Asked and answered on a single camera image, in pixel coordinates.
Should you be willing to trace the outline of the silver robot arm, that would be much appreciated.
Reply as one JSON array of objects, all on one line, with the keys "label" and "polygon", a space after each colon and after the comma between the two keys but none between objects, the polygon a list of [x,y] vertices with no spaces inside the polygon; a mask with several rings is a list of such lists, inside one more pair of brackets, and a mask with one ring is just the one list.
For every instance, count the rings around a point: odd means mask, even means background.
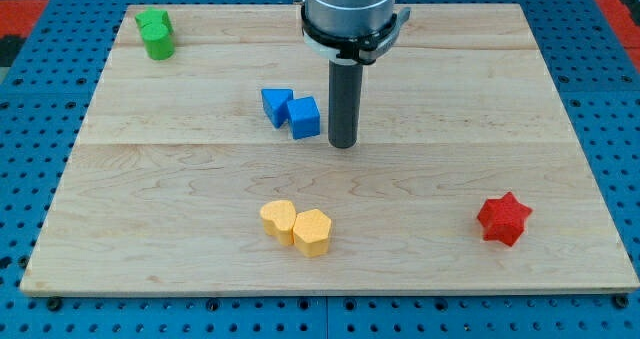
[{"label": "silver robot arm", "polygon": [[381,30],[395,0],[304,0],[304,16],[315,29],[336,37],[361,37]]}]

